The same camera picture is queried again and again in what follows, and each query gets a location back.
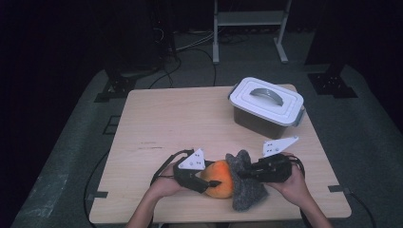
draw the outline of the white shelf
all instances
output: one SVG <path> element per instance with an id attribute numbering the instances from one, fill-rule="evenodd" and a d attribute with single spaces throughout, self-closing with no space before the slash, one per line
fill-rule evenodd
<path id="1" fill-rule="evenodd" d="M 283 10 L 219 12 L 218 26 L 281 25 L 283 14 Z"/>

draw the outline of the dark background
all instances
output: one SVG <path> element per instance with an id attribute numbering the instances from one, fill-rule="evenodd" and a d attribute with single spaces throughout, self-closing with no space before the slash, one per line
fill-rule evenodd
<path id="1" fill-rule="evenodd" d="M 12 223 L 92 77 L 105 68 L 152 68 L 164 56 L 152 28 L 166 27 L 153 0 L 0 2 L 1 211 Z M 232 2 L 221 1 L 221 9 Z M 281 1 L 234 1 L 238 10 Z M 211 29 L 213 1 L 173 0 L 173 29 Z M 402 129 L 402 3 L 294 0 L 287 30 L 316 30 L 307 65 L 342 59 L 367 80 Z"/>

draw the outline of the shelf leg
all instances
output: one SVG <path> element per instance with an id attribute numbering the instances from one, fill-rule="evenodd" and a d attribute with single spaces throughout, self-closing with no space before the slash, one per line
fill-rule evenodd
<path id="1" fill-rule="evenodd" d="M 278 38 L 275 38 L 275 45 L 278 50 L 278 55 L 283 64 L 288 63 L 287 55 L 285 54 L 284 48 L 282 47 L 282 38 L 284 36 L 285 26 L 287 25 L 288 15 L 290 14 L 292 0 L 287 1 L 287 5 L 284 10 L 284 14 L 282 15 L 281 19 L 281 26 L 279 28 Z"/>
<path id="2" fill-rule="evenodd" d="M 219 53 L 219 21 L 217 15 L 218 10 L 218 0 L 214 0 L 214 40 L 213 40 L 213 64 L 218 64 L 220 62 Z"/>

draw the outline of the wooden table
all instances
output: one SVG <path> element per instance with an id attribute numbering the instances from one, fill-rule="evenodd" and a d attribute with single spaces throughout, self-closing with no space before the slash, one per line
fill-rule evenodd
<path id="1" fill-rule="evenodd" d="M 156 170 L 172 154 L 183 149 L 204 149 L 206 160 L 234 156 L 242 149 L 252 162 L 261 158 L 269 139 L 234 122 L 227 99 L 232 87 L 192 87 L 133 90 L 106 162 L 95 199 L 93 223 L 125 223 L 133 214 Z M 331 193 L 338 185 L 335 173 L 317 138 L 308 115 L 298 127 L 289 127 L 283 138 L 299 136 L 287 151 L 299 157 L 306 169 L 308 187 L 328 218 L 347 218 L 351 208 L 343 193 Z M 300 219 L 298 208 L 267 186 L 270 196 L 247 212 L 232 209 L 231 199 L 213 199 L 184 191 L 157 204 L 154 222 L 204 222 Z"/>

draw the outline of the plush toy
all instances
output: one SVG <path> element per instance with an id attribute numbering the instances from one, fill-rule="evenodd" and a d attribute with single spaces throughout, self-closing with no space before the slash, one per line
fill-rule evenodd
<path id="1" fill-rule="evenodd" d="M 228 162 L 232 181 L 234 183 L 234 197 L 232 207 L 234 210 L 243 212 L 250 207 L 264 200 L 269 196 L 264 184 L 254 179 L 241 179 L 239 171 L 249 169 L 252 165 L 249 153 L 246 150 L 238 152 L 237 157 L 226 154 L 225 160 Z"/>
<path id="2" fill-rule="evenodd" d="M 226 160 L 215 161 L 201 171 L 201 179 L 205 181 L 221 181 L 217 187 L 209 187 L 205 194 L 212 198 L 225 199 L 232 197 L 234 183 Z"/>

